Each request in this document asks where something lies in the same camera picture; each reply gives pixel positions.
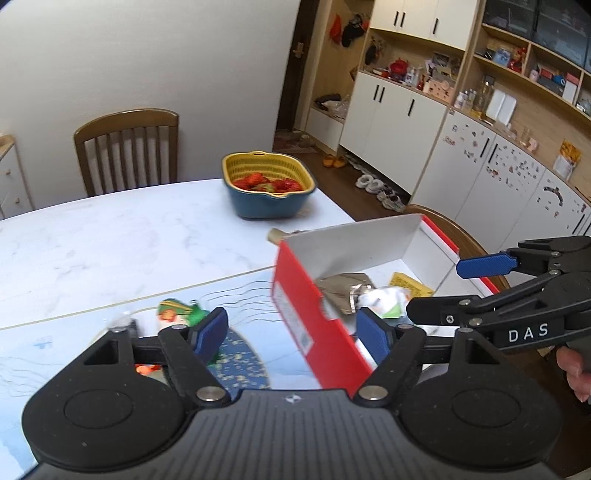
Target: finger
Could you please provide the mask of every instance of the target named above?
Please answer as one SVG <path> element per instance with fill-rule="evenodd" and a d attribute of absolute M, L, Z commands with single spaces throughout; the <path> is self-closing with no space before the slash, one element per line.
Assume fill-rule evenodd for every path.
<path fill-rule="evenodd" d="M 574 377 L 578 377 L 583 372 L 582 355 L 565 346 L 556 351 L 556 363 L 562 370 Z"/>
<path fill-rule="evenodd" d="M 587 395 L 586 393 L 575 392 L 574 395 L 579 399 L 579 402 L 581 403 L 586 402 L 589 399 L 589 395 Z"/>
<path fill-rule="evenodd" d="M 570 388 L 575 392 L 586 395 L 591 394 L 591 374 L 584 373 L 580 377 L 575 377 L 567 373 L 566 380 L 568 380 Z"/>

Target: white wall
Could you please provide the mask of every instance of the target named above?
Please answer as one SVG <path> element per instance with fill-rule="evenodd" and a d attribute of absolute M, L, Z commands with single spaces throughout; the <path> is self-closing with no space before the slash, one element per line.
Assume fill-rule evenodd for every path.
<path fill-rule="evenodd" d="M 85 197 L 72 135 L 106 113 L 180 115 L 179 179 L 269 150 L 298 0 L 12 0 L 0 11 L 0 132 L 37 208 Z"/>

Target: yellow package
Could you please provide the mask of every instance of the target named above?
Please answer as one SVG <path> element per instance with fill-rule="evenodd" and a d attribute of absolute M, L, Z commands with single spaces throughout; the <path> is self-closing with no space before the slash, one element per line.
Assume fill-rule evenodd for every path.
<path fill-rule="evenodd" d="M 407 288 L 410 291 L 411 298 L 431 297 L 435 293 L 434 290 L 431 290 L 426 285 L 400 272 L 394 272 L 392 280 L 390 280 L 390 286 Z"/>

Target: chair backrest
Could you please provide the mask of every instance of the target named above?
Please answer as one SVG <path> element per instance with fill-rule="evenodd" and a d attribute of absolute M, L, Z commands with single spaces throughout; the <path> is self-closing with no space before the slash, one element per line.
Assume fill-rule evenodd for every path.
<path fill-rule="evenodd" d="M 178 114 L 172 111 L 101 116 L 76 131 L 74 144 L 91 197 L 177 181 Z"/>
<path fill-rule="evenodd" d="M 484 248 L 482 248 L 482 246 L 461 226 L 435 210 L 431 210 L 422 205 L 414 205 L 410 203 L 409 205 L 406 205 L 404 213 L 422 213 L 431 219 L 433 223 L 435 223 L 435 225 L 437 225 L 460 249 L 460 258 L 481 257 L 482 255 L 487 254 L 486 250 L 484 250 Z M 509 288 L 509 282 L 507 282 L 507 279 L 503 276 L 490 277 L 490 279 L 499 291 Z"/>

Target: shoe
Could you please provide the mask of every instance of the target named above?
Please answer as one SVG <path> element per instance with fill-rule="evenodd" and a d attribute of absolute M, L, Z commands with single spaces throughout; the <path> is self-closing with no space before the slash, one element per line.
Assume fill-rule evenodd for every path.
<path fill-rule="evenodd" d="M 326 168 L 330 168 L 332 166 L 334 166 L 335 164 L 335 156 L 334 155 L 327 155 L 324 157 L 324 159 L 322 160 L 322 164 L 326 167 Z"/>
<path fill-rule="evenodd" d="M 375 179 L 371 175 L 361 175 L 355 182 L 355 186 L 359 189 L 364 189 L 367 185 L 369 185 L 369 182 L 371 182 L 372 180 Z"/>
<path fill-rule="evenodd" d="M 367 193 L 372 193 L 376 195 L 380 190 L 384 188 L 384 182 L 382 180 L 373 179 L 369 182 L 369 184 L 365 187 L 365 191 Z"/>
<path fill-rule="evenodd" d="M 402 213 L 404 211 L 405 204 L 402 203 L 402 200 L 400 200 L 398 195 L 393 194 L 382 202 L 382 206 L 388 210 Z"/>
<path fill-rule="evenodd" d="M 394 191 L 390 187 L 385 186 L 381 192 L 378 192 L 378 195 L 376 197 L 380 202 L 383 202 L 386 198 L 388 198 L 388 196 L 392 195 L 393 193 Z"/>
<path fill-rule="evenodd" d="M 341 155 L 339 158 L 335 160 L 333 163 L 334 168 L 343 168 L 347 164 L 345 158 Z"/>

